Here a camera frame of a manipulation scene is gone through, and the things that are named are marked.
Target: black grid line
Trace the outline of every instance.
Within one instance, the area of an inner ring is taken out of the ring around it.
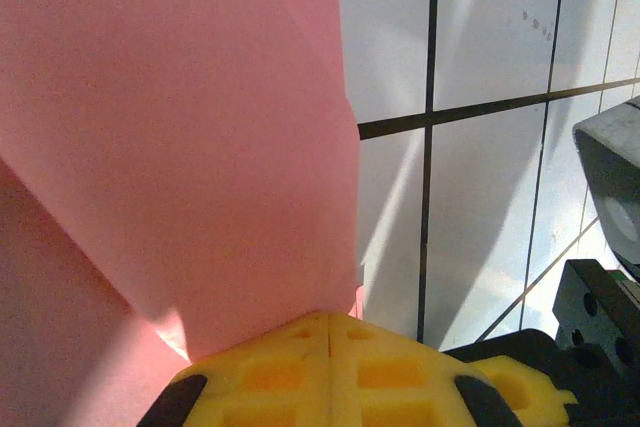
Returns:
[[[547,81],[547,92],[551,92],[551,84],[553,82],[553,67],[556,60],[556,46],[558,44],[558,29],[560,28],[560,9],[562,0],[558,0],[556,5],[556,25],[553,32],[553,45],[551,46],[551,61],[549,62],[549,79]],[[533,250],[533,234],[536,227],[536,213],[538,211],[538,196],[540,194],[540,179],[542,178],[542,161],[544,160],[544,142],[547,134],[547,120],[549,119],[549,101],[544,105],[544,121],[542,123],[542,137],[540,139],[540,156],[538,158],[538,172],[536,174],[536,187],[533,194],[533,213],[531,214],[531,231],[529,233],[529,247],[527,249],[527,263],[524,270],[524,295],[522,308],[520,309],[519,329],[522,329],[522,320],[524,318],[524,304],[527,298],[527,284],[529,283],[529,270],[531,268],[531,252]]]
[[[425,112],[423,114],[413,114],[391,119],[363,122],[358,124],[358,130],[360,132],[360,140],[374,139],[377,137],[384,137],[385,135],[399,134],[409,130],[420,129],[430,125],[447,124],[458,120],[496,114],[507,110],[519,109],[521,107],[528,107],[535,104],[543,104],[554,100],[568,99],[570,97],[577,97],[579,95],[625,87],[636,83],[640,83],[640,77],[638,77],[637,74],[634,78],[617,80],[614,82],[556,90],[554,92],[514,97],[512,99],[497,100],[493,102],[465,105],[463,107],[431,111],[429,113]]]
[[[509,314],[511,313],[511,311],[512,311],[513,309],[515,309],[515,308],[518,306],[518,304],[519,304],[520,302],[522,302],[522,305],[524,306],[524,298],[525,298],[525,296],[526,296],[529,292],[531,292],[531,291],[533,290],[533,288],[534,288],[536,285],[538,285],[538,284],[540,283],[540,281],[542,281],[542,279],[544,279],[544,277],[545,277],[549,272],[551,272],[551,271],[553,270],[553,268],[554,268],[554,267],[556,267],[556,266],[557,266],[558,262],[560,262],[560,260],[562,260],[562,258],[563,258],[565,255],[567,255],[567,253],[568,253],[568,252],[573,248],[573,246],[574,246],[574,245],[576,245],[576,244],[580,241],[580,239],[582,238],[582,236],[583,236],[584,234],[586,234],[586,233],[589,231],[589,229],[595,225],[595,223],[596,223],[597,221],[598,221],[598,218],[597,218],[597,217],[596,217],[595,219],[593,219],[593,220],[589,223],[589,225],[587,225],[587,227],[586,227],[582,232],[580,232],[580,234],[578,234],[578,236],[577,236],[575,239],[573,239],[573,240],[569,243],[569,245],[567,245],[567,246],[565,247],[565,249],[564,249],[562,252],[560,252],[560,254],[558,254],[558,256],[557,256],[555,259],[553,259],[553,260],[551,261],[551,263],[549,264],[549,266],[548,266],[546,269],[544,269],[544,270],[540,273],[540,275],[539,275],[538,277],[536,277],[536,279],[535,279],[533,282],[531,282],[531,284],[529,284],[529,286],[527,286],[527,288],[526,288],[526,289],[525,289],[525,290],[524,290],[524,291],[523,291],[523,292],[522,292],[518,297],[516,297],[516,299],[515,299],[513,302],[511,302],[511,304],[509,304],[509,307],[507,307],[507,308],[504,310],[504,312],[502,312],[502,314],[500,314],[500,315],[496,318],[496,320],[494,320],[494,321],[493,321],[493,323],[492,323],[489,327],[487,327],[487,329],[486,329],[482,334],[480,334],[480,336],[476,339],[476,342],[482,342],[484,339],[486,339],[486,338],[487,338],[487,336],[489,336],[489,335],[491,334],[491,332],[493,332],[493,330],[498,326],[498,324],[500,324],[500,322],[502,322],[502,321],[507,317],[507,315],[509,315]]]
[[[429,0],[429,31],[427,33],[427,71],[425,79],[425,116],[433,113],[433,93],[436,71],[436,32],[438,28],[438,0]],[[427,293],[427,242],[429,240],[429,196],[431,190],[431,151],[433,127],[425,125],[424,165],[422,170],[422,214],[420,221],[420,271],[418,277],[418,325],[416,340],[424,341],[424,316]]]
[[[609,54],[611,53],[611,39],[613,39],[613,28],[616,25],[616,13],[618,12],[618,0],[613,4],[613,19],[611,19],[611,30],[609,31],[609,45],[607,46],[607,57],[604,62],[604,72],[602,74],[602,82],[607,80],[607,69],[609,68]],[[602,110],[602,95],[604,91],[600,92],[600,102],[598,103],[598,113]]]

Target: pink foam sheet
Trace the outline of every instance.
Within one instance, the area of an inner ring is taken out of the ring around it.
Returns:
[[[0,423],[132,426],[188,362],[0,162]]]
[[[358,134],[299,2],[0,0],[0,157],[192,359],[353,304]]]

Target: yellow gripper pad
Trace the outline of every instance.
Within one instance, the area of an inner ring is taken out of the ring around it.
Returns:
[[[138,425],[556,427],[575,402],[508,357],[464,364],[352,317],[313,313],[185,369]]]

